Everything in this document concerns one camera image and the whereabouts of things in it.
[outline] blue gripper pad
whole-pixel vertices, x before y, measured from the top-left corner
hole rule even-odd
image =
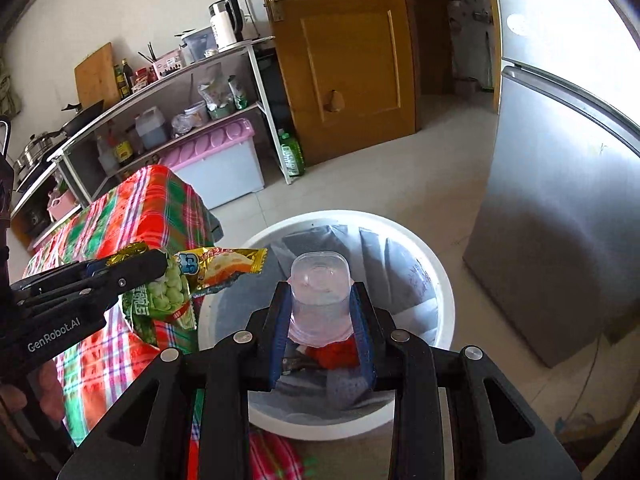
[[[369,338],[369,331],[365,327],[364,317],[360,308],[360,296],[353,285],[351,285],[351,295],[349,297],[349,313],[351,314],[353,335],[358,349],[360,373],[367,381],[367,386],[372,388],[376,380],[376,373],[373,367],[371,339]]]
[[[282,358],[287,346],[289,335],[289,323],[291,321],[291,286],[287,283],[286,291],[282,296],[282,302],[276,318],[276,326],[271,343],[271,355],[269,358],[269,386],[273,388],[282,375]]]

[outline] refrigerator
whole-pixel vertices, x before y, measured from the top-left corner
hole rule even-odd
[[[609,0],[498,0],[490,177],[464,260],[552,367],[640,316],[640,52]]]

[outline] kitchen shelf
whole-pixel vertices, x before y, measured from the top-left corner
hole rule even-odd
[[[267,36],[266,38],[260,38],[259,40],[241,41],[240,43],[234,44],[233,47],[223,50],[222,52],[216,54],[215,56],[207,57],[201,61],[192,63],[189,66],[181,68],[180,70],[177,70],[176,72],[169,74],[168,76],[165,76],[162,79],[155,81],[154,83],[151,83],[151,85],[145,86],[142,90],[136,92],[132,96],[127,97],[126,99],[113,105],[111,108],[105,111],[98,118],[96,118],[95,120],[87,124],[87,126],[79,130],[78,133],[76,133],[73,137],[66,140],[63,144],[60,144],[58,149],[51,154],[51,156],[49,157],[49,160],[54,160],[55,158],[59,158],[60,156],[63,155],[64,152],[66,152],[67,148],[69,148],[76,142],[79,142],[80,140],[87,137],[96,128],[103,126],[110,119],[113,119],[119,113],[122,113],[124,110],[127,110],[128,108],[131,108],[133,105],[138,104],[140,101],[155,94],[162,88],[169,86],[176,78],[185,76],[193,72],[197,68],[206,66],[209,63],[220,61],[221,59],[224,59],[227,56],[232,56],[233,54],[242,54],[245,50],[247,50],[247,48],[252,48],[256,44],[264,43],[265,41],[270,41],[272,39],[273,39],[273,36]]]
[[[102,191],[102,188],[111,178],[113,178],[113,176],[107,176],[104,178],[104,180],[100,183],[100,186],[98,186],[98,189],[95,190],[95,193],[91,195],[91,202],[95,202],[96,200],[98,200],[98,197],[101,196],[100,192]]]
[[[185,140],[189,139],[190,137],[196,136],[197,134],[199,134],[203,130],[206,130],[207,128],[210,128],[210,127],[212,127],[212,126],[214,126],[216,124],[224,123],[225,121],[230,121],[232,119],[235,119],[239,115],[244,114],[245,112],[248,112],[249,110],[253,110],[254,108],[262,109],[262,103],[260,101],[255,102],[252,105],[249,105],[247,108],[243,108],[242,110],[237,110],[234,113],[232,113],[232,114],[230,114],[230,115],[228,115],[226,117],[222,117],[220,119],[215,119],[213,121],[209,121],[207,124],[204,124],[203,126],[194,128],[193,130],[188,131],[187,133],[185,133],[184,135],[181,135],[180,137],[176,137],[175,139],[171,139],[168,142],[164,143],[162,146],[158,146],[157,148],[154,148],[154,149],[150,150],[149,152],[143,153],[138,158],[136,158],[136,160],[134,160],[133,162],[130,162],[126,166],[123,166],[122,168],[120,168],[115,173],[110,174],[107,177],[107,179],[111,178],[112,176],[116,176],[118,174],[124,173],[125,171],[130,170],[132,168],[135,168],[141,162],[144,162],[148,158],[151,158],[152,156],[156,155],[157,153],[164,152],[164,150],[167,150],[168,148],[170,148],[172,146],[175,146],[176,144],[180,144],[180,143],[184,142]],[[98,188],[97,191],[100,191],[102,189],[102,187],[106,183],[107,179],[105,179],[102,182],[102,184],[100,184],[100,187]]]
[[[56,171],[56,164],[52,162],[47,167],[47,169],[44,170],[42,174],[35,180],[35,182],[29,186],[27,191],[25,191],[22,194],[22,196],[20,197],[20,200],[18,200],[18,203],[15,205],[15,207],[11,211],[11,218],[15,217],[18,214],[22,206],[24,206],[27,203],[27,200],[31,198],[31,196],[38,190],[38,188],[41,186],[41,184],[45,180],[47,180],[51,175],[53,175],[54,171]]]
[[[40,245],[47,236],[49,236],[53,231],[59,228],[63,223],[69,220],[73,215],[75,215],[81,209],[82,209],[82,206],[78,204],[75,208],[73,208],[66,215],[64,215],[60,220],[58,220],[57,222],[53,222],[53,224],[51,224],[49,227],[44,229],[44,231],[41,232],[41,234],[39,234],[37,238],[34,238],[31,241],[27,250],[31,251],[34,247],[37,247],[38,245]]]

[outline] cutting board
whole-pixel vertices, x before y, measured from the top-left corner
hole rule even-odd
[[[113,59],[113,47],[107,43],[76,66],[76,88],[82,108],[104,99],[107,110],[120,101]]]

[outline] clear plastic cup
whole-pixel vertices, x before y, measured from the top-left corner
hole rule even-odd
[[[353,334],[349,264],[333,252],[305,253],[291,266],[292,309],[289,338],[321,348]]]

